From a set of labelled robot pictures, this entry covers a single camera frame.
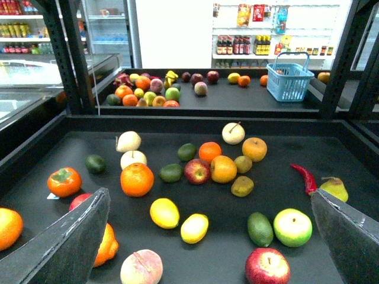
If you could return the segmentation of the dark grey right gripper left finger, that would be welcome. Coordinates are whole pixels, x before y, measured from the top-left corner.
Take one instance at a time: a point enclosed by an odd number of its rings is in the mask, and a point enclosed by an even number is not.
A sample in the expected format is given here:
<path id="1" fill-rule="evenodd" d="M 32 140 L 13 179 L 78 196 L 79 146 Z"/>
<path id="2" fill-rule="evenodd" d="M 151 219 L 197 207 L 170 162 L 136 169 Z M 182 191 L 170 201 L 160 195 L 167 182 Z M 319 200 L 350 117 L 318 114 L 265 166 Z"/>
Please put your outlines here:
<path id="1" fill-rule="evenodd" d="M 1 260 L 1 283 L 86 283 L 110 210 L 107 188 Z"/>

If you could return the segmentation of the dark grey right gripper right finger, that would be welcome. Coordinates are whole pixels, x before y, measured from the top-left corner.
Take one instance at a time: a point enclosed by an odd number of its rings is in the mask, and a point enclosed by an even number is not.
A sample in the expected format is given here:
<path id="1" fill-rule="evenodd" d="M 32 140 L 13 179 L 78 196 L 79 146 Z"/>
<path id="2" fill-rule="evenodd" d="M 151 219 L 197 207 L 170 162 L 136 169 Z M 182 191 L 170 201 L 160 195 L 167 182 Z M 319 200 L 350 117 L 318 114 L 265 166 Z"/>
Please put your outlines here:
<path id="1" fill-rule="evenodd" d="M 344 283 L 378 283 L 378 221 L 323 189 L 311 196 L 320 235 Z"/>

